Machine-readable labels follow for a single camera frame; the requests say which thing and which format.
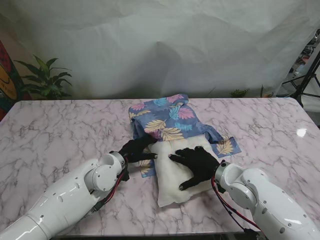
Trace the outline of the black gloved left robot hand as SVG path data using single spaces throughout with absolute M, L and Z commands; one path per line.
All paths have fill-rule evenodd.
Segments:
M 145 153 L 144 150 L 158 140 L 151 135 L 144 135 L 141 138 L 129 140 L 119 151 L 119 154 L 127 160 L 128 163 L 136 163 L 143 160 L 156 159 L 156 153 Z

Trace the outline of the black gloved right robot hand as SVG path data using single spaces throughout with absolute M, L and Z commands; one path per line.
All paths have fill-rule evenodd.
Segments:
M 172 161 L 189 168 L 193 174 L 192 178 L 179 185 L 181 191 L 211 180 L 220 165 L 218 160 L 202 146 L 196 146 L 194 149 L 179 149 L 175 151 L 175 154 L 169 154 L 168 157 Z

